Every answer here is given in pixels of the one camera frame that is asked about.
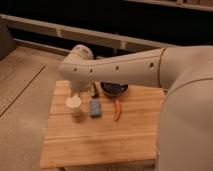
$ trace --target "wooden table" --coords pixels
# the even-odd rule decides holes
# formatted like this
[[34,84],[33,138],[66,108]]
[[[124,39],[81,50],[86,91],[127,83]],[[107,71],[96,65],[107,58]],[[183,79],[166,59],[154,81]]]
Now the wooden table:
[[89,92],[81,93],[81,117],[75,118],[65,105],[68,81],[57,81],[50,109],[40,166],[63,168],[155,159],[156,129],[164,98],[160,89],[129,86],[119,97],[122,116],[114,121],[114,99],[98,86],[102,117],[89,116]]

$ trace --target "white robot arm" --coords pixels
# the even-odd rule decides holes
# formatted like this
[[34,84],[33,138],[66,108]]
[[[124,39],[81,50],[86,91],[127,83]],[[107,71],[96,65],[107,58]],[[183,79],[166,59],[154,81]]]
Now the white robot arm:
[[161,108],[158,171],[213,170],[213,47],[157,49],[92,60],[78,45],[60,65],[75,91],[105,81],[168,89]]

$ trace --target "orange carrot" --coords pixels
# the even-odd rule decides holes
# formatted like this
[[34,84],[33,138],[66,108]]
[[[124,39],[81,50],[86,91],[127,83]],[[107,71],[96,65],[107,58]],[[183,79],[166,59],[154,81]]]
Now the orange carrot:
[[116,113],[115,113],[114,120],[118,121],[120,119],[120,116],[121,116],[121,104],[120,104],[120,101],[118,99],[115,100],[115,107],[116,107]]

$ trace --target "concrete floor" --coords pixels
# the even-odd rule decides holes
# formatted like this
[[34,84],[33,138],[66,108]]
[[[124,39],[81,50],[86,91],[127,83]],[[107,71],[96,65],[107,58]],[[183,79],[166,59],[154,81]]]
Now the concrete floor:
[[[39,61],[46,67],[0,117],[0,171],[41,171],[39,160],[48,111],[55,81],[62,79],[57,68],[64,57],[25,47],[18,47],[17,50],[31,50],[35,54],[31,60]],[[143,171],[147,165],[149,164],[144,162],[133,162],[75,167],[67,170]]]

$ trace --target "blue block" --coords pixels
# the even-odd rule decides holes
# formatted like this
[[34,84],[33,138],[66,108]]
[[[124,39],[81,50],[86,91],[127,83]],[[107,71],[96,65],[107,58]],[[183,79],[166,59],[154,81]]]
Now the blue block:
[[92,99],[90,101],[90,116],[92,118],[101,116],[101,105],[98,99]]

